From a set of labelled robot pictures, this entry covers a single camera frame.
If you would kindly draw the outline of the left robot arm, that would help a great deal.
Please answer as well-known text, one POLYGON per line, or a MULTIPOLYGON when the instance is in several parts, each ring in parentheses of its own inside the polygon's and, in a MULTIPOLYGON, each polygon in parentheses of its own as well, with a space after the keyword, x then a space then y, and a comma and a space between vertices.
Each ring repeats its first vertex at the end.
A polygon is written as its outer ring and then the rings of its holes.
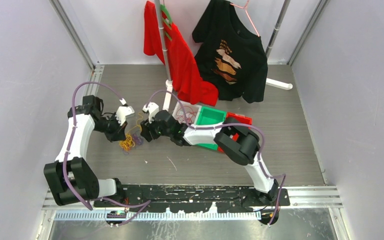
POLYGON ((83 97, 82 104, 70 108, 68 131, 60 153, 43 173, 58 206, 106 197, 113 206, 121 206, 126 193, 118 178, 99 179, 86 162, 87 148, 93 131, 103 133, 110 142, 126 139, 126 117, 134 113, 121 98, 121 105, 111 116, 104 116, 104 102, 94 95, 83 97))

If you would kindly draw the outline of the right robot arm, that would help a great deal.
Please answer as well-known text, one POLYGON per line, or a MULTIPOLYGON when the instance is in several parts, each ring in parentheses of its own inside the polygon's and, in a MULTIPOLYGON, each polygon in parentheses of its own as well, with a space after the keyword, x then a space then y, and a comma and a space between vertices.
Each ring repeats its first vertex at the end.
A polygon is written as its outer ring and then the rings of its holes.
POLYGON ((231 161, 245 168, 261 204, 268 206, 278 200, 280 184, 263 161, 263 135, 255 133, 258 130, 255 126, 234 117, 217 124, 189 124, 177 121, 166 110, 143 120, 140 126, 140 135, 147 142, 167 137, 180 147, 216 144, 231 161))

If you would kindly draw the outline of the white plastic bin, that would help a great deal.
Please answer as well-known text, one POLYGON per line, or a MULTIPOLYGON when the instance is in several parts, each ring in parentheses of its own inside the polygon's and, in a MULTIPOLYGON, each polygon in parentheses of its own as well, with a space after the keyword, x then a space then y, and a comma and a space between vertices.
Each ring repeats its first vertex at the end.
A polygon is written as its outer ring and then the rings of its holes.
POLYGON ((178 102, 175 105, 175 108, 172 112, 172 116, 175 120, 177 120, 179 123, 186 123, 189 124, 195 124, 197 115, 199 111, 201 110, 201 105, 198 104, 190 104, 188 102, 181 101, 181 104, 183 107, 181 107, 180 103, 178 102))

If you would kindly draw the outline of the green plastic bin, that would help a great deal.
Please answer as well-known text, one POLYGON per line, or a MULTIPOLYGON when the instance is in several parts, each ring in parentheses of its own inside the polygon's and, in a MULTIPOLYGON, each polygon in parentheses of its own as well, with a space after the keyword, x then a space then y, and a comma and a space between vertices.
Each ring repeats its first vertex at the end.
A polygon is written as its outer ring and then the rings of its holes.
POLYGON ((220 124, 225 121, 226 116, 226 111, 202 106, 194 124, 198 126, 220 124))

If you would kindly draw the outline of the red t-shirt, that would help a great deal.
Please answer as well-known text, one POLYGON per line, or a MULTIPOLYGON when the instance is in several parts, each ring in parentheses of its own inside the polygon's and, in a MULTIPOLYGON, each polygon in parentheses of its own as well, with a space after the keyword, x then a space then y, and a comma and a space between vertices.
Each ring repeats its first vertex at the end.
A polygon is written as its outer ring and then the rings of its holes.
MULTIPOLYGON (((172 87, 178 98, 190 104, 215 106, 219 91, 213 84, 202 79, 194 55, 178 27, 174 23, 170 26, 164 23, 163 27, 172 87)), ((143 53, 156 55, 165 63, 156 6, 151 1, 147 1, 144 6, 143 53)))

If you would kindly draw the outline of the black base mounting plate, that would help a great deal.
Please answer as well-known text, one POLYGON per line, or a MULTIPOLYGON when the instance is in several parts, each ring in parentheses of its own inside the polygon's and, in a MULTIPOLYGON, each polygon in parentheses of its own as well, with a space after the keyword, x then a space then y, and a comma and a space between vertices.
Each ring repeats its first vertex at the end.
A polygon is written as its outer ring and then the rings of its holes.
POLYGON ((269 201, 252 186, 231 185, 123 185, 121 193, 111 199, 130 205, 133 211, 149 201, 149 213, 248 213, 253 209, 269 210, 277 200, 269 201))

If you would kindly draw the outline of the red plastic bin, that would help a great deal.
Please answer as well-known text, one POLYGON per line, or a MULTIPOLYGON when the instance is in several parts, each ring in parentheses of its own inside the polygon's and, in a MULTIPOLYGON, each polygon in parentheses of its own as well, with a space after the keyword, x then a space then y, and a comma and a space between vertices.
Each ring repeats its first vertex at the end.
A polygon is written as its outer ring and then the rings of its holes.
MULTIPOLYGON (((248 117, 245 115, 240 115, 240 114, 233 113, 233 112, 227 112, 226 119, 227 118, 234 118, 242 124, 252 125, 252 123, 253 123, 253 119, 251 117, 248 117)), ((231 138, 236 141, 238 139, 238 137, 239 137, 239 135, 235 134, 231 138)), ((217 151, 220 153, 224 153, 224 151, 219 146, 217 147, 217 151)))

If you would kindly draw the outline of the black printed t-shirt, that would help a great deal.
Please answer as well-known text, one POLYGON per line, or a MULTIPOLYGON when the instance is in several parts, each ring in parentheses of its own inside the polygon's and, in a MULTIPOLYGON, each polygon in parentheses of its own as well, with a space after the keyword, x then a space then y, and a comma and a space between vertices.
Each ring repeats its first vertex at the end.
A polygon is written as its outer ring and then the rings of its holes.
POLYGON ((264 100, 268 59, 261 38, 249 31, 227 0, 211 0, 192 31, 200 47, 195 61, 202 79, 218 90, 218 99, 264 100))

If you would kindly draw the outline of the green clothes hanger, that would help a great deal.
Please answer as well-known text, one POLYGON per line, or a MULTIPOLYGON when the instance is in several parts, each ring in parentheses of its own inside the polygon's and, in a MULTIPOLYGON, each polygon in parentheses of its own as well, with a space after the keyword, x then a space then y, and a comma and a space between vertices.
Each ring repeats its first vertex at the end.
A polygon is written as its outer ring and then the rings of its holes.
POLYGON ((173 20, 171 15, 164 4, 160 5, 161 18, 163 22, 163 33, 169 41, 172 41, 171 32, 173 26, 173 20))

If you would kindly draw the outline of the metal clothes rack pole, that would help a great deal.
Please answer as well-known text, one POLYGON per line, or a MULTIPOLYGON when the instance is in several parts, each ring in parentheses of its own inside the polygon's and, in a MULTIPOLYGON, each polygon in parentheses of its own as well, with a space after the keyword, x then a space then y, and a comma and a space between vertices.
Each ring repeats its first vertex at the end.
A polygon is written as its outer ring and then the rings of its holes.
POLYGON ((155 12, 157 17, 158 29, 159 29, 159 37, 160 37, 160 42, 162 47, 162 54, 164 59, 164 66, 167 74, 167 81, 168 81, 168 84, 172 84, 172 77, 171 77, 169 58, 168 58, 168 49, 166 47, 166 42, 165 42, 165 32, 164 32, 165 21, 163 19, 163 15, 161 11, 160 0, 154 0, 154 4, 155 4, 155 12))

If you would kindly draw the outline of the pink clothes hanger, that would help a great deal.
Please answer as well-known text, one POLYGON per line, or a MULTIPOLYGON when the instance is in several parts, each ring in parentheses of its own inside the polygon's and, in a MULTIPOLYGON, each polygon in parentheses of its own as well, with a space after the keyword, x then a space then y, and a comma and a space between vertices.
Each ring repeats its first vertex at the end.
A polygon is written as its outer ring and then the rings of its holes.
POLYGON ((260 34, 259 34, 259 32, 258 32, 258 29, 256 28, 256 26, 255 26, 255 24, 254 24, 254 22, 253 22, 253 20, 252 20, 252 18, 251 18, 251 16, 250 16, 250 14, 249 14, 249 11, 248 11, 249 3, 250 3, 250 0, 247 0, 246 3, 245 3, 244 5, 238 5, 238 4, 235 4, 235 3, 232 3, 232 2, 230 3, 230 5, 231 5, 231 6, 234 6, 234 7, 236 7, 236 8, 238 8, 238 9, 242 9, 242 10, 244 10, 244 12, 245 12, 245 14, 246 14, 246 16, 247 16, 247 18, 248 18, 248 20, 249 20, 249 22, 250 22, 252 28, 253 28, 254 31, 255 31, 255 34, 256 34, 258 37, 260 37, 260 34))

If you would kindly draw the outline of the right metal rack pole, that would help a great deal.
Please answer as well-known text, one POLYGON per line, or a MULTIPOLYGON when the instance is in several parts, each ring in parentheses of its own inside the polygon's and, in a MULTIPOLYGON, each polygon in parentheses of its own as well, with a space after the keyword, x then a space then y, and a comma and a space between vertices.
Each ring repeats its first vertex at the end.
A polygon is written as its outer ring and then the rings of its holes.
POLYGON ((270 53, 273 49, 273 46, 274 46, 274 43, 275 43, 275 40, 278 36, 278 33, 280 31, 280 28, 282 26, 282 23, 283 23, 283 20, 285 18, 285 15, 287 13, 287 10, 289 8, 289 5, 291 3, 291 0, 284 0, 283 1, 283 4, 282 4, 282 7, 280 9, 280 13, 277 17, 277 20, 275 22, 275 25, 274 25, 274 28, 273 28, 273 31, 272 31, 272 34, 270 36, 270 39, 269 39, 269 42, 267 44, 267 47, 266 47, 266 50, 265 50, 265 53, 266 53, 266 57, 269 58, 270 56, 270 53))

